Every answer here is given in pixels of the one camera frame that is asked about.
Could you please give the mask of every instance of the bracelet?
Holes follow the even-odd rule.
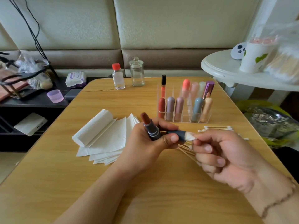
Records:
[[[291,196],[293,196],[296,192],[296,184],[294,182],[293,179],[289,178],[291,180],[291,182],[293,183],[292,185],[292,192],[288,193],[284,198],[275,201],[274,203],[269,204],[267,207],[264,208],[263,213],[261,215],[261,218],[264,219],[266,218],[267,214],[268,214],[268,210],[271,207],[274,207],[276,205],[282,204],[283,202],[287,201]]]

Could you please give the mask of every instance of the glass jar lid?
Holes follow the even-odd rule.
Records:
[[[138,68],[143,66],[143,61],[139,60],[138,57],[134,57],[133,60],[129,61],[130,67],[132,68]]]

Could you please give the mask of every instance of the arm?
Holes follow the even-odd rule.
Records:
[[[265,208],[293,192],[293,183],[271,166],[251,145],[236,133],[208,130],[195,135],[192,148],[202,168],[216,181],[244,193],[261,217]],[[268,209],[264,223],[298,223],[299,193]]]
[[[163,119],[153,122],[164,131],[178,129]],[[177,141],[174,133],[151,141],[143,123],[136,124],[117,161],[53,224],[111,223],[130,181],[149,169],[164,149],[176,148]]]

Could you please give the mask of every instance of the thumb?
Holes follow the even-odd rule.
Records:
[[[178,142],[178,135],[175,133],[165,134],[155,141],[155,147],[159,150],[167,149],[169,146]]]

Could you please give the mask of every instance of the pink notebook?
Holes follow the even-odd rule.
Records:
[[[14,71],[11,71],[11,70],[8,70],[8,69],[0,69],[0,79],[3,79],[7,76],[14,75],[14,74],[15,74]],[[14,81],[18,78],[19,77],[8,79],[8,80],[6,80],[6,82],[11,82],[11,81]],[[28,85],[28,83],[26,81],[22,81],[22,82],[15,83],[13,85],[13,87],[16,90],[20,90],[20,89],[22,89],[23,87],[25,87],[27,85]],[[9,91],[13,91],[10,86],[6,86],[6,87],[9,89]],[[4,100],[8,96],[9,96],[9,93],[2,86],[0,86],[0,101]]]

